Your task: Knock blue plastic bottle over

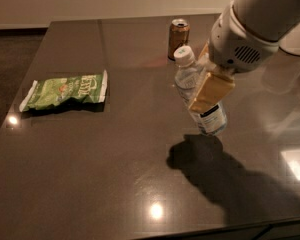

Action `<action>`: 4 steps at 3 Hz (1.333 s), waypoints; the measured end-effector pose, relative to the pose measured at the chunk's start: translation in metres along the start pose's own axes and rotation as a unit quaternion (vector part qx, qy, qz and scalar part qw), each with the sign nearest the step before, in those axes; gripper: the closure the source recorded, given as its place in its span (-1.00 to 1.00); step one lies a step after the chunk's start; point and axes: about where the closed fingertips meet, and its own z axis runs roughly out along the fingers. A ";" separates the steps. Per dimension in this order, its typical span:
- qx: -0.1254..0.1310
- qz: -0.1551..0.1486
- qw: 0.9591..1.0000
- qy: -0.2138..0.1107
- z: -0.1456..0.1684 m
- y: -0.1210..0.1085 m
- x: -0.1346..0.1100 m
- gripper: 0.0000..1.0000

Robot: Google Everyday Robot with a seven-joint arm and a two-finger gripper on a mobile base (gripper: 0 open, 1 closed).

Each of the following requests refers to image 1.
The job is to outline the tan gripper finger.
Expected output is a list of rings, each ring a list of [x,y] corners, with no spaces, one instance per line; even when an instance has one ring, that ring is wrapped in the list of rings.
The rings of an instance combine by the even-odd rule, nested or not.
[[[204,44],[201,53],[198,56],[198,61],[200,63],[205,63],[208,59],[209,59],[209,47],[208,47],[208,42],[206,42]]]
[[[188,109],[204,113],[212,109],[235,87],[234,78],[219,72],[206,71],[189,101]]]

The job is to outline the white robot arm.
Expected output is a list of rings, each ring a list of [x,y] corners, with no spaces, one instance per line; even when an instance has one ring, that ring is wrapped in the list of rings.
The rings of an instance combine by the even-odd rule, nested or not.
[[[203,78],[188,108],[204,113],[234,88],[234,76],[255,70],[300,24],[300,0],[233,0],[214,23],[199,55]]]

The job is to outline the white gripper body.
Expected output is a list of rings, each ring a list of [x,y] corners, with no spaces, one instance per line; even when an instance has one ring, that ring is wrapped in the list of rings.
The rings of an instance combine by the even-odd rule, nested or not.
[[[238,73],[255,70],[278,48],[277,42],[260,39],[244,28],[235,14],[233,1],[214,23],[208,39],[210,60]]]

